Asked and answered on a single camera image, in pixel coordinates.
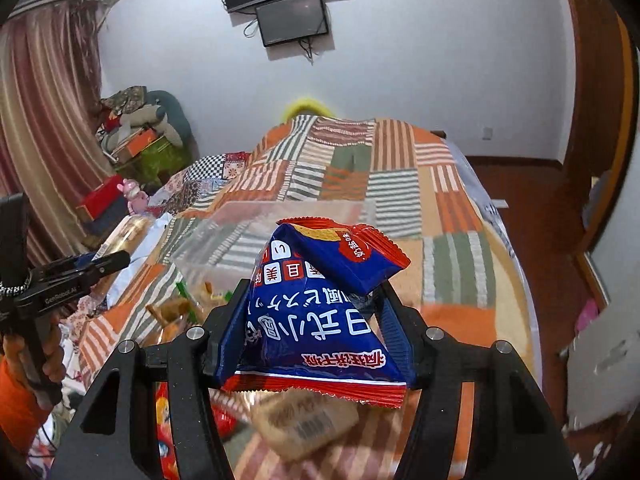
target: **pink toy figure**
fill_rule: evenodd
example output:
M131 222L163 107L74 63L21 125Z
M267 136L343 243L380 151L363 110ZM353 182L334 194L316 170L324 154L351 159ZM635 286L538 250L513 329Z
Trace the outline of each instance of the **pink toy figure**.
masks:
M118 184L118 190L129 201L127 204L129 214L135 215L146 211L146 206L149 204L149 195L140 189L140 184L135 180L126 178L122 184Z

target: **person's hand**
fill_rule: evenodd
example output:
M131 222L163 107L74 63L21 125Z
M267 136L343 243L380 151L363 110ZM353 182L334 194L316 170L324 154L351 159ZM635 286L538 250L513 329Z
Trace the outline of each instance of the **person's hand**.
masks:
M44 354L47 357L47 361L42 366L42 371L54 383L62 381L66 374L65 365L62 364L65 353L60 347L62 334L58 326L59 320L60 317L58 314L51 316L49 338L42 345ZM4 358L6 359L11 375L28 390L31 390L27 382L27 377L24 374L22 361L20 361L20 352L24 349L24 339L18 335L6 335L2 339L2 348L4 349Z

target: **wooden floor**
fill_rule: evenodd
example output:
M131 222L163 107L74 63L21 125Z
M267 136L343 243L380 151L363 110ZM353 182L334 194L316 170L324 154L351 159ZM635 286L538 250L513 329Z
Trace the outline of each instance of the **wooden floor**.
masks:
M474 165L478 178L500 209L516 255L529 282L540 326L543 393L559 425L566 422L566 365L558 352L574 337L574 323L590 297L574 266L572 250L584 233L580 212L563 187L561 170L539 166ZM567 442L591 461L593 447L610 442L619 418L570 433Z

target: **red box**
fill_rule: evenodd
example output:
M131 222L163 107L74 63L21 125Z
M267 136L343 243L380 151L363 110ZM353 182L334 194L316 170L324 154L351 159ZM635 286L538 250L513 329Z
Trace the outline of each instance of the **red box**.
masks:
M84 197L82 203L76 207L76 214L83 222L92 222L121 195L118 184L123 178L118 174L110 176L97 189Z

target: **stuffed toy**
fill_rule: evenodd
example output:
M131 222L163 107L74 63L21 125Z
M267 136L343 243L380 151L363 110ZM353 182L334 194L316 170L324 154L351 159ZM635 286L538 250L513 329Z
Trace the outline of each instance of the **stuffed toy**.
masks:
M122 192L124 198L129 201L127 204L129 214L135 215L146 211L149 195L140 189L140 184L135 180L126 178L122 184L118 184L118 191Z
M145 105L130 114L122 114L119 118L119 125L123 131L115 130L107 140L107 151L113 152L116 147L132 133L132 128L137 128L148 124L159 136L165 136L172 145L182 147L182 139L175 128L167 120L166 109L159 105Z

